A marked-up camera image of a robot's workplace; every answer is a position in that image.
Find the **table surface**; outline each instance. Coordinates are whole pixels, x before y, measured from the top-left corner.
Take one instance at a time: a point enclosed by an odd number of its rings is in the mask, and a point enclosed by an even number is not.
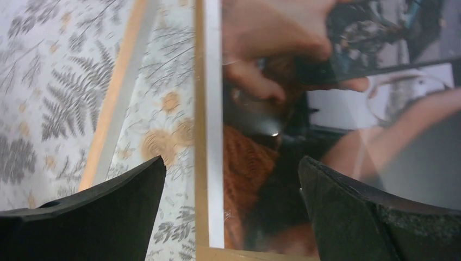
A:
[[[134,0],[2,2],[0,211],[77,192]],[[146,260],[195,260],[193,14],[160,0],[107,178],[165,160]]]

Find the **cardboard edge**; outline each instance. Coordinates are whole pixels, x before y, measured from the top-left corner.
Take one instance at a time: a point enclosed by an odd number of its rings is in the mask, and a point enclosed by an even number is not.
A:
[[[121,107],[127,107],[130,103],[130,101],[127,101],[128,104],[119,104],[119,98],[126,97],[125,95],[121,95],[121,93],[127,91],[126,89],[130,87],[127,85],[129,85],[130,82],[133,82],[132,84],[134,85],[138,77],[137,75],[132,76],[129,78],[133,79],[127,80],[127,76],[130,76],[129,74],[138,72],[138,67],[133,66],[133,52],[140,44],[138,36],[143,24],[146,23],[146,18],[152,21],[154,19],[154,17],[149,17],[147,15],[149,4],[157,4],[157,2],[157,0],[136,0],[133,4],[133,9],[127,26],[125,27],[120,51],[115,62],[106,96],[104,98],[78,191],[90,188],[95,185],[95,182],[100,183],[105,181],[107,171],[109,170],[109,166],[115,152],[115,146],[120,136],[120,129],[123,125],[126,108]],[[118,116],[119,114],[117,114],[117,112],[120,110],[123,111],[123,117],[121,120],[116,119],[118,121],[114,121],[114,116]],[[113,138],[112,136],[116,131],[118,131],[118,133],[116,133],[117,137]],[[109,138],[113,138],[112,140],[115,141],[110,142],[111,144],[107,144]]]
[[[208,229],[208,179],[207,179],[207,121],[205,72],[205,6],[195,3],[195,208],[196,208],[196,259],[222,261],[318,261],[316,258],[286,256],[249,251],[209,247]]]

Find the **black device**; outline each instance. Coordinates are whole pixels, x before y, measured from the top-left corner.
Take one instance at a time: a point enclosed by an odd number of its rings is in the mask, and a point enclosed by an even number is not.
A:
[[[39,208],[0,212],[0,260],[144,260],[165,175],[156,157]]]
[[[305,84],[459,62],[461,2],[363,0],[338,4],[327,19],[332,55],[321,64],[296,59]]]

